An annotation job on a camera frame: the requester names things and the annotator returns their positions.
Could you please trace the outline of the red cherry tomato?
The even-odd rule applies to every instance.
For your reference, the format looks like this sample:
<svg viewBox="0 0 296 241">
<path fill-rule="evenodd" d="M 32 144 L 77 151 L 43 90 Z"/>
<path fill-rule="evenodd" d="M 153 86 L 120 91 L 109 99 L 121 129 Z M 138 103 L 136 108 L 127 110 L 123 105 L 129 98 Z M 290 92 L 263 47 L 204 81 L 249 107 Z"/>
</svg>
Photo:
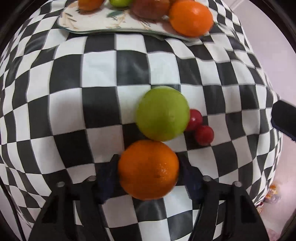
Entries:
<svg viewBox="0 0 296 241">
<path fill-rule="evenodd" d="M 214 140 L 214 131 L 210 126 L 198 126 L 194 134 L 196 142 L 201 146 L 208 146 Z"/>
<path fill-rule="evenodd" d="M 196 109 L 190 109 L 190 119 L 186 127 L 186 132 L 194 131 L 203 123 L 203 116 Z"/>
</svg>

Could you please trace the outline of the large orange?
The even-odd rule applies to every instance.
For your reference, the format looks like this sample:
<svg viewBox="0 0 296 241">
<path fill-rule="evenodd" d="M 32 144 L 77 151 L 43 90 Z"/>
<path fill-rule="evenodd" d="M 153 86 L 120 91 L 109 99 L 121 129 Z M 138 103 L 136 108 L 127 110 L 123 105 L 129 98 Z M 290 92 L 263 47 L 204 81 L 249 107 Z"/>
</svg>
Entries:
<svg viewBox="0 0 296 241">
<path fill-rule="evenodd" d="M 177 184 L 179 160 L 162 142 L 141 140 L 131 144 L 118 161 L 119 183 L 139 200 L 160 199 Z"/>
</svg>

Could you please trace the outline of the black white checkered cloth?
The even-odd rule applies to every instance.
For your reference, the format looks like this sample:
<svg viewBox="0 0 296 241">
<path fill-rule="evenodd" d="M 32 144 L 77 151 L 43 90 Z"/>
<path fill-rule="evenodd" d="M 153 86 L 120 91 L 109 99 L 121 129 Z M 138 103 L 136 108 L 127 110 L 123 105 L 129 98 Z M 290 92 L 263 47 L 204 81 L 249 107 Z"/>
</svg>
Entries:
<svg viewBox="0 0 296 241">
<path fill-rule="evenodd" d="M 32 1 L 1 53 L 1 240 L 31 240 L 60 182 L 79 187 L 112 157 L 144 139 L 137 100 L 167 85 L 215 133 L 208 147 L 190 133 L 168 142 L 220 183 L 240 181 L 255 205 L 273 182 L 282 134 L 271 126 L 278 100 L 240 20 L 223 1 L 205 1 L 214 27 L 195 42 L 143 34 L 74 35 L 58 27 L 70 1 Z"/>
</svg>

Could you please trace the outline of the big orange on plate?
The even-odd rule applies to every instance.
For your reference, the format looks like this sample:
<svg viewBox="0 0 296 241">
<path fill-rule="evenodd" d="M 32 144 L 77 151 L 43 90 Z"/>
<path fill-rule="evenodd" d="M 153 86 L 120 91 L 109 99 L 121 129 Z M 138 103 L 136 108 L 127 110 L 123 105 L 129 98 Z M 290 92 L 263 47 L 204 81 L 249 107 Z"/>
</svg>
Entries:
<svg viewBox="0 0 296 241">
<path fill-rule="evenodd" d="M 204 35 L 214 25 L 210 10 L 196 1 L 175 1 L 171 5 L 168 17 L 177 33 L 190 38 Z"/>
</svg>

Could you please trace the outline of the dark red apple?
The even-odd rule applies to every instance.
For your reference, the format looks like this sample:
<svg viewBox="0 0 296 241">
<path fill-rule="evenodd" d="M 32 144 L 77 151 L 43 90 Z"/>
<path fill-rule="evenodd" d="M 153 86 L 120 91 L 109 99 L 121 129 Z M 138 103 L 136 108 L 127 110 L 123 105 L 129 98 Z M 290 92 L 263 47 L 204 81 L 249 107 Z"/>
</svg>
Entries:
<svg viewBox="0 0 296 241">
<path fill-rule="evenodd" d="M 169 0 L 136 0 L 130 6 L 136 16 L 149 20 L 161 19 L 167 14 L 169 8 Z"/>
</svg>

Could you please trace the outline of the small green apple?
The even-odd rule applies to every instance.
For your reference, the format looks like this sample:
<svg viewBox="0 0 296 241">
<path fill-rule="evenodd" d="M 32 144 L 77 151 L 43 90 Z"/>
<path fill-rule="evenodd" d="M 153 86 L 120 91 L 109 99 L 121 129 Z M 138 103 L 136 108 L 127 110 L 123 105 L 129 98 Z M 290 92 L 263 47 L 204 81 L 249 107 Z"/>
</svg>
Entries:
<svg viewBox="0 0 296 241">
<path fill-rule="evenodd" d="M 110 4 L 116 8 L 126 8 L 132 3 L 132 0 L 110 0 Z"/>
</svg>

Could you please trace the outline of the floral white plate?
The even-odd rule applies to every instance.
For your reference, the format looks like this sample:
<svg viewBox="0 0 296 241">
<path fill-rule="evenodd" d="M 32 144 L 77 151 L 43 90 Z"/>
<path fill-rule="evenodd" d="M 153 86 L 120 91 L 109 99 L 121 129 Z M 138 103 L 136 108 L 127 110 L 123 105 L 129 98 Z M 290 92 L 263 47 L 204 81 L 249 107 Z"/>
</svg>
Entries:
<svg viewBox="0 0 296 241">
<path fill-rule="evenodd" d="M 74 1 L 62 10 L 57 24 L 75 34 L 128 32 L 177 38 L 188 42 L 200 39 L 177 33 L 171 27 L 167 16 L 159 21 L 142 19 L 130 12 L 129 8 L 118 9 L 111 6 L 109 1 L 105 1 L 100 8 L 93 11 L 79 9 L 78 1 Z"/>
</svg>

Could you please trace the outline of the brown orange fruit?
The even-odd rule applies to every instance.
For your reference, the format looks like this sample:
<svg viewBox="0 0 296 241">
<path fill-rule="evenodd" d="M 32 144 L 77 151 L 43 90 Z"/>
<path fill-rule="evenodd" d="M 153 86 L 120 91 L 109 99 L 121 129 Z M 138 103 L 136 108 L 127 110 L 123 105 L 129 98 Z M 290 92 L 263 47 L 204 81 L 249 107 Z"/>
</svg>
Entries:
<svg viewBox="0 0 296 241">
<path fill-rule="evenodd" d="M 101 7 L 104 0 L 78 0 L 78 7 L 83 11 L 94 11 Z"/>
</svg>

